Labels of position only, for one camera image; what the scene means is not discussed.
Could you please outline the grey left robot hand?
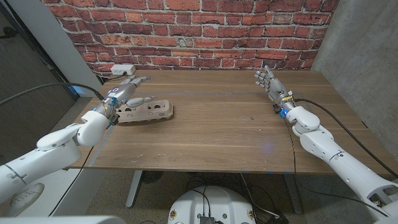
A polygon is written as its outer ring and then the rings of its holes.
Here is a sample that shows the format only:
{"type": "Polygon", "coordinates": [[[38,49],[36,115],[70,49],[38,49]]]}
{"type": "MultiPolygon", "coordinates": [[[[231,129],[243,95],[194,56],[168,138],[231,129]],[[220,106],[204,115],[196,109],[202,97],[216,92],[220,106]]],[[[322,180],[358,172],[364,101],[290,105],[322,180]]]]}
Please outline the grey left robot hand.
{"type": "Polygon", "coordinates": [[[136,88],[147,80],[150,80],[150,77],[136,77],[135,75],[131,78],[125,79],[118,86],[107,92],[105,98],[98,106],[95,107],[94,111],[104,115],[110,121],[117,120],[119,118],[118,109],[122,105],[135,108],[152,101],[155,99],[155,96],[132,98],[136,88]]]}

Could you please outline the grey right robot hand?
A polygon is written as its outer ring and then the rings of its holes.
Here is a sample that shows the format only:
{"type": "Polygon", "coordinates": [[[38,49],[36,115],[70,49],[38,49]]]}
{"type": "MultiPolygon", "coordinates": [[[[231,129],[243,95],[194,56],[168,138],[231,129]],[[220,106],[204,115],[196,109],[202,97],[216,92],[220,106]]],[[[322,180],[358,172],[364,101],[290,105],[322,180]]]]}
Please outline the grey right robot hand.
{"type": "Polygon", "coordinates": [[[281,111],[287,113],[295,107],[292,94],[288,93],[268,66],[265,66],[263,72],[257,71],[254,77],[257,79],[256,84],[265,89],[270,100],[280,107],[281,111]]]}

